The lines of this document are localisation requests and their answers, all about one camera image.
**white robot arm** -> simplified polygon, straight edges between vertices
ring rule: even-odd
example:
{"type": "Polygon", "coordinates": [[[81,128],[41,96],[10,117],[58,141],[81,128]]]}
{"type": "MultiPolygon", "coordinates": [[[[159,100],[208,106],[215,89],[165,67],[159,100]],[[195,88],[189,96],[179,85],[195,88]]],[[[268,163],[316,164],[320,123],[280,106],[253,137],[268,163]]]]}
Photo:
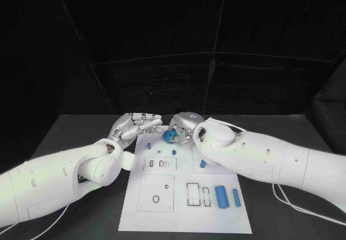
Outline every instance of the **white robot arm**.
{"type": "Polygon", "coordinates": [[[192,141],[208,164],[316,194],[346,213],[346,156],[297,146],[212,118],[205,120],[193,112],[176,114],[169,130],[175,125],[178,136],[170,141],[192,141]]]}
{"type": "Polygon", "coordinates": [[[110,185],[121,168],[131,170],[136,154],[124,151],[139,134],[156,133],[162,116],[126,113],[108,138],[92,145],[26,161],[0,175],[0,227],[39,218],[110,185]]]}

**dark background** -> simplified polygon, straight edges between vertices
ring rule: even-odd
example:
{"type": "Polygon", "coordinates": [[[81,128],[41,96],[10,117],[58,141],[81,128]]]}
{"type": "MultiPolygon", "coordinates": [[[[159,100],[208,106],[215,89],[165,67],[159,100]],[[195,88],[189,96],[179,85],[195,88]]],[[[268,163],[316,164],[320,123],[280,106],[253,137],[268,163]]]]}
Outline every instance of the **dark background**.
{"type": "Polygon", "coordinates": [[[61,114],[306,113],[345,59],[345,1],[19,0],[0,21],[2,171],[61,114]]]}

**blue object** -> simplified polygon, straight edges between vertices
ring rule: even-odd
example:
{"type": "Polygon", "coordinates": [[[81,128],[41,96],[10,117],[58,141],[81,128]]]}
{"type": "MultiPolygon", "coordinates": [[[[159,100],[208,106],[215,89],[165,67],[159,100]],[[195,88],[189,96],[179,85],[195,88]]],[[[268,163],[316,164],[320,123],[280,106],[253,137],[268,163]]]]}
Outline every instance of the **blue object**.
{"type": "Polygon", "coordinates": [[[216,194],[216,200],[218,200],[218,208],[219,209],[229,208],[229,200],[228,200],[225,186],[215,187],[215,194],[216,194]]]}
{"type": "Polygon", "coordinates": [[[167,144],[173,144],[172,142],[172,138],[176,137],[179,134],[178,134],[178,131],[173,129],[172,131],[166,130],[165,133],[163,133],[163,140],[167,144]]]}
{"type": "Polygon", "coordinates": [[[234,195],[234,200],[235,200],[235,206],[240,207],[241,206],[241,201],[240,201],[240,195],[238,195],[238,190],[237,189],[232,190],[232,195],[234,195]]]}
{"type": "Polygon", "coordinates": [[[202,159],[202,161],[201,161],[201,164],[199,164],[199,166],[202,167],[202,168],[205,168],[206,167],[206,162],[205,162],[205,160],[202,159]]]}

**white board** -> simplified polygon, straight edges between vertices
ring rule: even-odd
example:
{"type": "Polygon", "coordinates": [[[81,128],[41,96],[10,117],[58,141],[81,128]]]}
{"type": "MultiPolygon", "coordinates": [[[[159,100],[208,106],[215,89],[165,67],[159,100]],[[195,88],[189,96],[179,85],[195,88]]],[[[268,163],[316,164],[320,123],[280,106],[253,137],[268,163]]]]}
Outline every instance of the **white board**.
{"type": "Polygon", "coordinates": [[[238,175],[222,166],[206,164],[199,169],[201,156],[195,148],[192,143],[167,144],[163,134],[137,137],[139,163],[130,172],[118,231],[253,233],[238,175]],[[165,160],[170,165],[162,167],[163,170],[157,167],[153,170],[146,165],[150,161],[165,160]],[[189,183],[198,184],[199,205],[188,204],[189,183]],[[225,186],[228,208],[218,207],[215,187],[219,185],[225,186]],[[241,207],[235,205],[232,189],[238,190],[241,207]]]}

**dark table surface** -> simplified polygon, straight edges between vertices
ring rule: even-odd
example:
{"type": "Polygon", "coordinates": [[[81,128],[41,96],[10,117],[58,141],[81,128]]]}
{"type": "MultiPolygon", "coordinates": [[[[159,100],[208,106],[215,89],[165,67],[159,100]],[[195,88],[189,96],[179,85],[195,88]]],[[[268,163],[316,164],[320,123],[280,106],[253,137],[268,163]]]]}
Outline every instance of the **dark table surface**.
{"type": "MultiPolygon", "coordinates": [[[[169,125],[172,116],[162,117],[165,125],[169,125]]],[[[118,117],[120,115],[61,115],[32,158],[94,144],[108,136],[118,117]]],[[[205,115],[205,117],[214,117],[296,145],[330,152],[304,115],[205,115]]],[[[133,152],[134,148],[136,142],[126,150],[133,152]]],[[[110,186],[88,193],[69,205],[62,218],[39,240],[346,239],[346,226],[296,211],[276,199],[271,184],[241,175],[238,178],[253,234],[118,231],[129,176],[130,172],[121,170],[110,186]]],[[[293,187],[284,186],[283,189],[293,204],[346,222],[346,214],[325,199],[293,187]]],[[[19,223],[0,239],[32,239],[46,230],[61,213],[62,209],[48,216],[19,223]]]]}

